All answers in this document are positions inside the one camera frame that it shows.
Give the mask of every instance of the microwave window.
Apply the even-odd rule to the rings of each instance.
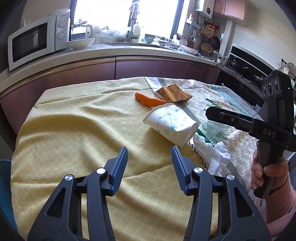
[[[27,30],[12,40],[13,62],[46,48],[47,23]]]

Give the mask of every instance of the window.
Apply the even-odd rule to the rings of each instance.
[[[132,2],[132,0],[77,0],[74,23],[82,19],[82,21],[87,20],[88,24],[100,27],[127,29],[130,17],[129,7]],[[142,27],[141,31],[145,34],[169,38],[178,2],[184,2],[184,0],[139,0],[140,14],[137,22]]]

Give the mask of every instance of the gold foil wrapper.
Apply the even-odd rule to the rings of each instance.
[[[155,96],[167,103],[174,103],[180,100],[187,101],[192,95],[181,90],[176,84],[167,85],[154,92]]]

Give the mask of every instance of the pink sweater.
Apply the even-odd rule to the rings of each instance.
[[[272,240],[284,230],[296,211],[296,192],[290,177],[266,199],[266,224]]]

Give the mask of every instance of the blue gripper pad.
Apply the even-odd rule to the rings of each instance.
[[[114,162],[112,167],[109,169],[109,161]],[[126,164],[128,162],[128,150],[126,147],[122,147],[116,158],[108,160],[105,167],[109,174],[108,183],[111,184],[109,187],[112,195],[114,195],[120,186]]]
[[[176,145],[172,148],[171,157],[180,188],[187,195],[188,184],[191,182],[190,173],[195,165],[191,159],[182,157]]]

